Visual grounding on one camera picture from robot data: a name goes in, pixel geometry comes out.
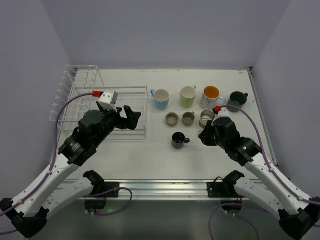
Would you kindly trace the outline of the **cream brown mug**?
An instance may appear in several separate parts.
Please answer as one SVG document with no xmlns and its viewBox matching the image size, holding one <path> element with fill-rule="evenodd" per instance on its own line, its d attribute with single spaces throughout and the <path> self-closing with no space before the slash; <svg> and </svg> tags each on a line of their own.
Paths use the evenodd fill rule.
<svg viewBox="0 0 320 240">
<path fill-rule="evenodd" d="M 215 119 L 215 114 L 212 110 L 204 110 L 200 114 L 199 126 L 205 128 L 208 121 L 213 121 Z"/>
</svg>

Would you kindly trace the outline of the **dark teal wave mug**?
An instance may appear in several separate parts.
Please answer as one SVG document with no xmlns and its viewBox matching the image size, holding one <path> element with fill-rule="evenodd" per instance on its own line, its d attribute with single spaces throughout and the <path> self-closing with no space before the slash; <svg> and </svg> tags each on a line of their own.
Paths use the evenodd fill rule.
<svg viewBox="0 0 320 240">
<path fill-rule="evenodd" d="M 247 103 L 248 96 L 249 96 L 248 93 L 234 91 L 229 96 L 227 105 L 237 107 L 238 109 L 242 109 L 243 106 Z"/>
</svg>

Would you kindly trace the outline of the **dark blue mug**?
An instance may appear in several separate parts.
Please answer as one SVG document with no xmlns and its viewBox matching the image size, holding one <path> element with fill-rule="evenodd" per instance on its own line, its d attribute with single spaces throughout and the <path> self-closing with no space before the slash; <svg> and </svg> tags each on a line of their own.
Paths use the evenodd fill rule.
<svg viewBox="0 0 320 240">
<path fill-rule="evenodd" d="M 186 137 L 182 132 L 175 132 L 172 135 L 171 145 L 175 149 L 181 149 L 184 147 L 184 144 L 190 142 L 190 138 Z"/>
</svg>

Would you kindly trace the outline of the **speckled beige small cup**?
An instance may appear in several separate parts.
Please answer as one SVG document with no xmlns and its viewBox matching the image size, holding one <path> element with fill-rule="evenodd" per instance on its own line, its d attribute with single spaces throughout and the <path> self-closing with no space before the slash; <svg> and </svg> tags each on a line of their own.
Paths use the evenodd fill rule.
<svg viewBox="0 0 320 240">
<path fill-rule="evenodd" d="M 165 116 L 165 123 L 169 127 L 175 127 L 179 122 L 179 115 L 175 112 L 169 112 Z"/>
</svg>

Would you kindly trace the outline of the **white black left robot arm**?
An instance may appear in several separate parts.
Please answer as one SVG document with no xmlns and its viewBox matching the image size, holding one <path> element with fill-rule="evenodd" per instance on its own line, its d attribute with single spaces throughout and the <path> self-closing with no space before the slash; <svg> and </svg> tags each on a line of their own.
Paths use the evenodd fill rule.
<svg viewBox="0 0 320 240">
<path fill-rule="evenodd" d="M 121 108 L 107 110 L 100 106 L 98 110 L 87 111 L 72 135 L 54 151 L 48 167 L 16 197 L 0 202 L 16 231 L 26 238 L 39 233 L 49 214 L 45 201 L 54 190 L 97 152 L 98 146 L 114 129 L 136 129 L 142 114 L 129 106 L 124 106 L 123 110 L 126 117 L 121 117 Z"/>
</svg>

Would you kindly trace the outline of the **aluminium mounting rail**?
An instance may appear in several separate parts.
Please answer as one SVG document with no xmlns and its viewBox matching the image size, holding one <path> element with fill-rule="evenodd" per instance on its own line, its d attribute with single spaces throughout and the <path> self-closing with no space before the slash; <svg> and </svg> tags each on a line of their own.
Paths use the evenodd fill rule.
<svg viewBox="0 0 320 240">
<path fill-rule="evenodd" d="M 105 180 L 108 185 L 128 188 L 133 201 L 207 201 L 243 200 L 244 197 L 215 195 L 209 197 L 208 180 Z"/>
</svg>

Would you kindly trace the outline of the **white patterned orange-inside mug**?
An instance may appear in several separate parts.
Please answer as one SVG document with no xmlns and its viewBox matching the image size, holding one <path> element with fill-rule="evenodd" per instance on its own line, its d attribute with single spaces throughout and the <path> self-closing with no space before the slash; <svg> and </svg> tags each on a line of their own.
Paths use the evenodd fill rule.
<svg viewBox="0 0 320 240">
<path fill-rule="evenodd" d="M 203 110 L 212 110 L 216 106 L 224 105 L 226 102 L 217 87 L 207 86 L 203 90 L 199 105 Z"/>
</svg>

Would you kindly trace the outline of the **light blue mug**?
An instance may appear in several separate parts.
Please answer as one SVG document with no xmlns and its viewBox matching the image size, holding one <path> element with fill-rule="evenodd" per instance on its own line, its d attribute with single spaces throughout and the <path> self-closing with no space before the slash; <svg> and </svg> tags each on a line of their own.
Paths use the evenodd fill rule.
<svg viewBox="0 0 320 240">
<path fill-rule="evenodd" d="M 158 110 L 165 110 L 168 107 L 170 95 L 164 89 L 151 89 L 150 93 L 154 99 L 155 107 Z"/>
</svg>

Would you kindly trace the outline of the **pale yellow mug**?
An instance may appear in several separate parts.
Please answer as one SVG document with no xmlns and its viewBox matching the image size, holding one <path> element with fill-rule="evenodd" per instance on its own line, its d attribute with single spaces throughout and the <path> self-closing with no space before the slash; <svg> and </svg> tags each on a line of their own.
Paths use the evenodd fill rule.
<svg viewBox="0 0 320 240">
<path fill-rule="evenodd" d="M 197 95 L 197 86 L 185 86 L 180 91 L 180 104 L 183 108 L 191 108 L 196 95 Z"/>
</svg>

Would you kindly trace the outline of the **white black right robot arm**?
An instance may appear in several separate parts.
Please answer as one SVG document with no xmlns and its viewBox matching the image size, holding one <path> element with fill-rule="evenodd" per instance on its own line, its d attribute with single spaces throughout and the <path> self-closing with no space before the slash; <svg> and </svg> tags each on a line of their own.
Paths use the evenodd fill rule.
<svg viewBox="0 0 320 240">
<path fill-rule="evenodd" d="M 258 186 L 238 171 L 228 175 L 231 189 L 275 217 L 282 230 L 292 239 L 302 239 L 320 220 L 319 197 L 311 197 L 294 185 L 264 157 L 257 143 L 240 135 L 229 117 L 207 121 L 199 138 L 206 146 L 222 148 L 231 160 L 264 184 L 264 187 Z"/>
</svg>

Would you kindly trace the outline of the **grey small cup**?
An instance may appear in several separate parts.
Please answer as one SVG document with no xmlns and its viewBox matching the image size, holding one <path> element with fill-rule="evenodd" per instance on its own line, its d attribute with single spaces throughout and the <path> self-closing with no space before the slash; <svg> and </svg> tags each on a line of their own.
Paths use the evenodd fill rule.
<svg viewBox="0 0 320 240">
<path fill-rule="evenodd" d="M 195 113 L 192 111 L 192 112 L 185 112 L 183 115 L 182 115 L 182 123 L 187 126 L 187 127 L 190 127 L 193 125 L 195 121 Z"/>
</svg>

